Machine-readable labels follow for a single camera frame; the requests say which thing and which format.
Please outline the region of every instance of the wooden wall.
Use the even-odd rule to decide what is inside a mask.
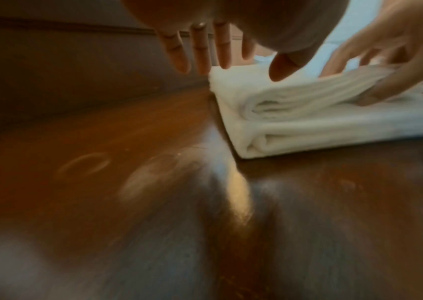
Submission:
[[[234,64],[249,63],[241,36],[233,30]],[[0,128],[206,82],[176,73],[119,0],[0,0]]]

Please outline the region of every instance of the tabletop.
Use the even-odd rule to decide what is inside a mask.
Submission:
[[[244,161],[205,86],[0,132],[0,299],[423,299],[423,139]]]

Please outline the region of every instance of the white fabric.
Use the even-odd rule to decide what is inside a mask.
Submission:
[[[369,66],[325,79],[302,72],[273,83],[268,65],[213,67],[226,131],[242,158],[423,135],[423,84],[369,107],[351,103],[392,70]]]

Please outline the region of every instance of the hand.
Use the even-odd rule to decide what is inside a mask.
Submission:
[[[218,60],[231,66],[230,24],[243,34],[242,56],[256,43],[277,51],[269,75],[279,81],[305,66],[343,16],[349,0],[122,0],[141,22],[152,27],[176,69],[191,66],[179,30],[189,29],[198,71],[211,69],[206,22],[213,23]]]
[[[382,51],[387,63],[406,63],[362,95],[360,105],[386,100],[423,81],[423,0],[393,1],[332,54],[321,76],[342,72],[348,60],[360,55],[360,65],[366,65]]]

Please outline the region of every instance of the circular mark on wood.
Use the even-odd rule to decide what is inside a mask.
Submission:
[[[110,157],[102,152],[89,153],[73,159],[58,169],[58,174],[65,178],[86,177],[103,168],[111,162]]]

